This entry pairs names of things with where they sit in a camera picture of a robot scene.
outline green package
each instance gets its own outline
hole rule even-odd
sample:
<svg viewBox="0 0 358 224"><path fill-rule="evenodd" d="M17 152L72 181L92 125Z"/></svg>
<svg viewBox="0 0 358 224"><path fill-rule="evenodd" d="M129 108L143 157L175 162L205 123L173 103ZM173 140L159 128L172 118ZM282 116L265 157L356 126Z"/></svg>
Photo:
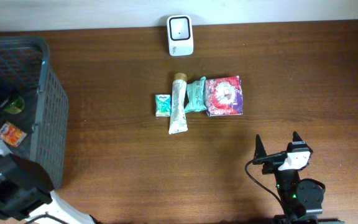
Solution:
<svg viewBox="0 0 358 224"><path fill-rule="evenodd" d="M203 77L199 81L192 84L187 84L186 92L189 98L189 103L185 107L185 113L192 111L204 111L206 106L204 103L204 86L206 78Z"/></svg>
<svg viewBox="0 0 358 224"><path fill-rule="evenodd" d="M155 96L155 116L171 116L171 95Z"/></svg>

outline packaged food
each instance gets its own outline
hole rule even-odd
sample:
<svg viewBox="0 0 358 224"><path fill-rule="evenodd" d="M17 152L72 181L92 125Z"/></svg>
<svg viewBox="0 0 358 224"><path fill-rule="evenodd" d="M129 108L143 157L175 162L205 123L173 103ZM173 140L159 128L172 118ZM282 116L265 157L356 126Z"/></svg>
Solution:
<svg viewBox="0 0 358 224"><path fill-rule="evenodd" d="M189 98L189 103L185 107L185 113L206 110L204 102L204 86L205 77L201 78L199 81L193 82L192 84L187 84L186 92L187 97Z"/></svg>
<svg viewBox="0 0 358 224"><path fill-rule="evenodd" d="M187 76L177 73L173 77L172 85L172 113L169 125L169 134L176 134L187 131L185 115L185 96Z"/></svg>
<svg viewBox="0 0 358 224"><path fill-rule="evenodd" d="M242 90L239 76L205 82L205 105L208 116L242 114Z"/></svg>
<svg viewBox="0 0 358 224"><path fill-rule="evenodd" d="M18 147L26 136L27 133L7 121L0 128L1 139L13 147Z"/></svg>
<svg viewBox="0 0 358 224"><path fill-rule="evenodd" d="M155 96L155 116L171 116L171 95Z"/></svg>

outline toothpaste cap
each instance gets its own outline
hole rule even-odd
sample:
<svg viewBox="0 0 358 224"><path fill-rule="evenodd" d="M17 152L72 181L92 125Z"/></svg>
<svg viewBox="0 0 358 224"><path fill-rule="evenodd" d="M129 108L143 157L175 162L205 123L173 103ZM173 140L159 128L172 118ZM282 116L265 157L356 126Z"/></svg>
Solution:
<svg viewBox="0 0 358 224"><path fill-rule="evenodd" d="M187 82L187 75L184 73L176 73L173 76L173 81L175 81L175 80L183 80L183 81Z"/></svg>

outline wooden table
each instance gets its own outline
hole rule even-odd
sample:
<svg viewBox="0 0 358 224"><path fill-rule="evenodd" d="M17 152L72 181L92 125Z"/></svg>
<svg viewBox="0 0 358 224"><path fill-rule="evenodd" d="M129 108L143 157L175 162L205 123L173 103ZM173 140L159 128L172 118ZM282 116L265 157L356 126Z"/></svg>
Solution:
<svg viewBox="0 0 358 224"><path fill-rule="evenodd" d="M107 224L273 217L279 204L244 165L256 134L271 154L296 130L314 150L301 178L327 186L321 217L358 223L358 21L193 30L186 57L169 56L164 27L0 34L43 37L70 99L60 196ZM154 95L171 92L176 72L239 75L244 114L190 113L189 130L168 135ZM274 190L261 168L250 172Z"/></svg>

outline toothpaste tube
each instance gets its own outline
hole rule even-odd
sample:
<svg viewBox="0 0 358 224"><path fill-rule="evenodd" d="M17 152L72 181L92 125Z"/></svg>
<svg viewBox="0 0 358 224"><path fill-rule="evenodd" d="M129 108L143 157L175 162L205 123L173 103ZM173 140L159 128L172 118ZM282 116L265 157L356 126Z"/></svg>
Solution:
<svg viewBox="0 0 358 224"><path fill-rule="evenodd" d="M177 73L173 77L172 85L172 112L169 125L169 134L176 134L187 131L185 115L185 96L187 76Z"/></svg>

